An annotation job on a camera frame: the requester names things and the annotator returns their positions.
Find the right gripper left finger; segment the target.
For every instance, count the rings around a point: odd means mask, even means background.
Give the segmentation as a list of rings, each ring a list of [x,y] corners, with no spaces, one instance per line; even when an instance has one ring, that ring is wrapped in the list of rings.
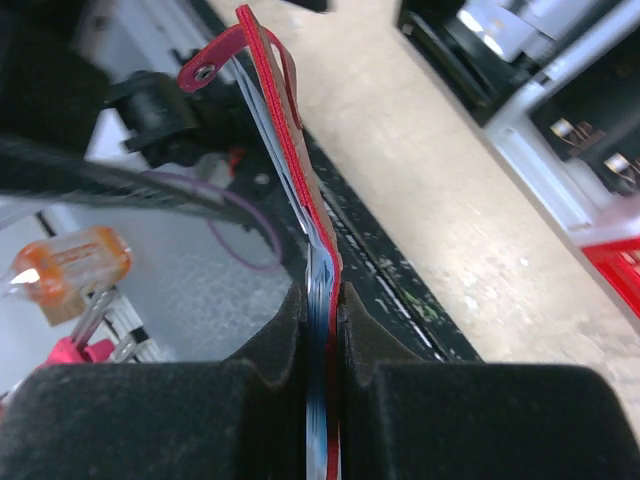
[[[306,295],[219,362],[57,365],[1,422],[5,479],[300,479]]]

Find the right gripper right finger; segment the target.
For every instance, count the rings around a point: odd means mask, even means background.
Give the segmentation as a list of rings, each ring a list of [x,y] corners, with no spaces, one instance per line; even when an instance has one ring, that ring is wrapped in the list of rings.
[[[346,479],[635,479],[609,384],[575,365],[427,361],[364,307],[338,310]]]

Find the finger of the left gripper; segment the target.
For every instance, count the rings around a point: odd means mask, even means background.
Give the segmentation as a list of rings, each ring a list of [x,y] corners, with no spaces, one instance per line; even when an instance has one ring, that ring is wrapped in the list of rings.
[[[240,211],[143,173],[82,159],[21,137],[1,137],[1,194],[100,208],[171,211],[238,220]]]

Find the red leather card holder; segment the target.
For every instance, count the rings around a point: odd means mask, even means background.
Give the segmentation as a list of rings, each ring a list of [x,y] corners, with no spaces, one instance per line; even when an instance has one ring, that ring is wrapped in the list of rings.
[[[258,79],[238,69],[237,82],[302,230],[309,239],[307,287],[306,476],[339,478],[337,308],[342,258],[316,182],[297,106],[292,55],[251,8],[236,8],[237,22],[181,69],[178,84],[192,93],[248,49]]]

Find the red plastic bin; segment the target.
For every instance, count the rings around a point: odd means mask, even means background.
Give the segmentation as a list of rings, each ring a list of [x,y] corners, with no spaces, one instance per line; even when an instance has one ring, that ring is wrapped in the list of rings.
[[[639,317],[639,216],[588,229],[580,250]]]

